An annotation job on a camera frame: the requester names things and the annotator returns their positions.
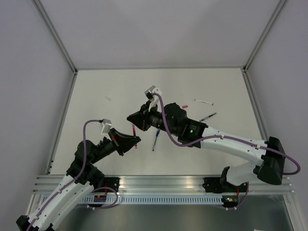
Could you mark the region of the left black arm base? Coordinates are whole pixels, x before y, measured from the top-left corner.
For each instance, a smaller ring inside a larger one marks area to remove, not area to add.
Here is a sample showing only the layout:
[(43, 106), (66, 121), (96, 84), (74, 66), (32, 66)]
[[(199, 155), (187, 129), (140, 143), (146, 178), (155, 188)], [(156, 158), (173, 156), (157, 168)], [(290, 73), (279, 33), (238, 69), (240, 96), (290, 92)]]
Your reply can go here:
[(96, 193), (108, 193), (112, 190), (118, 192), (120, 186), (119, 177), (105, 177), (102, 183), (99, 183), (93, 190)]

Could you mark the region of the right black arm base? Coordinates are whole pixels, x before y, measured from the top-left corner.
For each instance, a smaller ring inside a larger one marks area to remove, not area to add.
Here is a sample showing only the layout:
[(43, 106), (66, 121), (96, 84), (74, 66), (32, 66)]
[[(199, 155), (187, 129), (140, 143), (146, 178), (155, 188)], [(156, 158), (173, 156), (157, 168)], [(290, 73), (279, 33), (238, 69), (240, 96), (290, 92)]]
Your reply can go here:
[(220, 183), (220, 177), (205, 177), (202, 187), (206, 193), (244, 193), (248, 188), (247, 183), (242, 183), (239, 186), (234, 186), (228, 182)]

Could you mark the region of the blue gel pen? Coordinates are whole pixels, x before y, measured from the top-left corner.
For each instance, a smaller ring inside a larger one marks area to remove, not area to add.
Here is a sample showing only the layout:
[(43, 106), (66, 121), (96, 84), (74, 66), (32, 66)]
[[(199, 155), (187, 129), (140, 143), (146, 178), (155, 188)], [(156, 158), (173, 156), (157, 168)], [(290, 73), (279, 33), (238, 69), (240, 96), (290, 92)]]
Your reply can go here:
[(158, 139), (159, 133), (160, 133), (160, 129), (158, 129), (156, 134), (155, 134), (155, 139), (154, 139), (154, 143), (153, 143), (153, 146), (152, 146), (152, 152), (155, 151), (155, 146), (156, 146), (156, 143), (157, 143), (157, 139)]

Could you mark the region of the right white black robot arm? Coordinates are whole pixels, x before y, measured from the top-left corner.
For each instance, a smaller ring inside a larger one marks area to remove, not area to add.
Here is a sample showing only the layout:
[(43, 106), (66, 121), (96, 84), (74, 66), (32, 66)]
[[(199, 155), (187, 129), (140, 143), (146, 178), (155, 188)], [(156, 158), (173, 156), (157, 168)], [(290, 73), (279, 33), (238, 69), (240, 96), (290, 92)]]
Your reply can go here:
[(140, 110), (129, 115), (127, 121), (142, 131), (150, 127), (169, 131), (178, 138), (178, 145), (188, 145), (200, 149), (211, 149), (232, 154), (247, 162), (236, 167), (225, 167), (219, 179), (220, 187), (232, 190), (245, 182), (259, 179), (271, 184), (281, 185), (284, 172), (284, 149), (279, 139), (269, 137), (265, 140), (251, 140), (234, 136), (205, 123), (187, 117), (185, 110), (176, 103), (150, 108), (146, 103)]

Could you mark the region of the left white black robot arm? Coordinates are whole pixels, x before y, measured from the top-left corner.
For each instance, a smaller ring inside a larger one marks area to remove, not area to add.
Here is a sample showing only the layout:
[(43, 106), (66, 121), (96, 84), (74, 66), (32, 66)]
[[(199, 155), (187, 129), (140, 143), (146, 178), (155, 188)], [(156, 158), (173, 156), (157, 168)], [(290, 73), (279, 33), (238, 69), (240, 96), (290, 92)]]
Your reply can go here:
[(50, 196), (31, 214), (20, 216), (16, 224), (21, 231), (54, 231), (74, 207), (91, 192), (117, 193), (118, 183), (105, 182), (105, 175), (94, 163), (116, 152), (120, 156), (141, 141), (138, 136), (126, 135), (114, 128), (95, 145), (82, 141), (75, 159)]

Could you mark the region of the red gel pen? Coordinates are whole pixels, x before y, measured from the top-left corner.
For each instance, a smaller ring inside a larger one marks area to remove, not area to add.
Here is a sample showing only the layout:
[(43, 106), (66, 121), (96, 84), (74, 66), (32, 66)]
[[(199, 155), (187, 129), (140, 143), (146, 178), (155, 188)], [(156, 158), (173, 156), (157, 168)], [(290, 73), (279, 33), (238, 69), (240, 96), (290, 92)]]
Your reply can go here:
[(137, 137), (137, 136), (136, 136), (136, 129), (135, 129), (135, 125), (134, 125), (134, 124), (132, 124), (132, 131), (133, 131), (133, 136), (134, 136), (134, 137)]

